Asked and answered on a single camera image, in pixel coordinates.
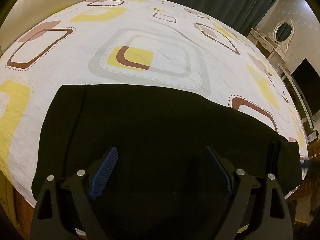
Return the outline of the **black pants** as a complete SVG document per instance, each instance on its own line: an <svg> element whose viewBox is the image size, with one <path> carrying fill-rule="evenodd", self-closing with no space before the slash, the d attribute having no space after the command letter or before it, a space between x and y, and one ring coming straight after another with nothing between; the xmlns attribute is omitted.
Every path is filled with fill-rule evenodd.
<svg viewBox="0 0 320 240"><path fill-rule="evenodd" d="M44 119L32 192L49 175L88 169L109 147L117 163L92 209L106 239L215 239L231 196L207 147L253 176L272 173L283 195L302 181L296 142L265 112L191 92L134 85L63 85Z"/></svg>

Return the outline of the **white TV stand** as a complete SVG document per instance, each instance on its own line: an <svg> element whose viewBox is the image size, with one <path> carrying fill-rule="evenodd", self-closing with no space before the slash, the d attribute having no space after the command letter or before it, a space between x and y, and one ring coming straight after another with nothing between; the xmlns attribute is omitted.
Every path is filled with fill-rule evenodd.
<svg viewBox="0 0 320 240"><path fill-rule="evenodd" d="M311 145L317 142L319 139L319 131L315 129L315 121L311 116L311 109L304 97L303 92L299 88L299 85L296 83L294 78L289 74L284 64L277 64L277 72L287 87L292 101L295 104L300 121L304 128L307 144Z"/></svg>

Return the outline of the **black flat screen television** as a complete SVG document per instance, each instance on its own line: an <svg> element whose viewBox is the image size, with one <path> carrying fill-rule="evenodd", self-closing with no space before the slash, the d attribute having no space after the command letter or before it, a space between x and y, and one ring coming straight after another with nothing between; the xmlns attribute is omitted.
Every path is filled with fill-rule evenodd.
<svg viewBox="0 0 320 240"><path fill-rule="evenodd" d="M319 74L311 63L307 59L304 59L291 76L302 91L310 108L311 115L315 115L319 111Z"/></svg>

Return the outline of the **white vanity dressing table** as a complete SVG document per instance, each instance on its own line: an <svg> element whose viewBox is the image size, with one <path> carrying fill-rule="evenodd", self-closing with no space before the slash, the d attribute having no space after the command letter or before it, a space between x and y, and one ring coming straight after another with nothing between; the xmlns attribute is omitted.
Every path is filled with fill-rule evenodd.
<svg viewBox="0 0 320 240"><path fill-rule="evenodd" d="M265 34L251 28L247 38L256 45L264 57L266 57L270 64L275 68L279 68L281 64L285 63L284 53Z"/></svg>

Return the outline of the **oval vanity mirror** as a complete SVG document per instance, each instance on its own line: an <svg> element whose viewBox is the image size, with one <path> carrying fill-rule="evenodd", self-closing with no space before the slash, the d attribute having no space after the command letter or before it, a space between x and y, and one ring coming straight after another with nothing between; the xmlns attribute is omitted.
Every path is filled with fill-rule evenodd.
<svg viewBox="0 0 320 240"><path fill-rule="evenodd" d="M280 21L267 36L286 54L294 33L293 21L288 18Z"/></svg>

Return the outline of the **patterned white bed sheet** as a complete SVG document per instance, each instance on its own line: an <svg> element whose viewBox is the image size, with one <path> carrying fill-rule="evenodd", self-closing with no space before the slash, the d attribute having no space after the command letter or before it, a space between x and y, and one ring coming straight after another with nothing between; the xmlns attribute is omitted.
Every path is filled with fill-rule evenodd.
<svg viewBox="0 0 320 240"><path fill-rule="evenodd" d="M287 89L246 37L202 12L165 0L85 0L21 35L1 57L1 171L35 209L41 128L63 85L134 85L195 93L265 112L307 157Z"/></svg>

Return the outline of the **cream tufted headboard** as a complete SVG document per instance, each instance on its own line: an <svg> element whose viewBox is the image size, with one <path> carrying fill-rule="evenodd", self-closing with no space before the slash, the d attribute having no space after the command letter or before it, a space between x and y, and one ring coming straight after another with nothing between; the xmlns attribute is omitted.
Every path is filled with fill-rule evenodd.
<svg viewBox="0 0 320 240"><path fill-rule="evenodd" d="M1 53L49 16L85 0L17 0L1 26Z"/></svg>

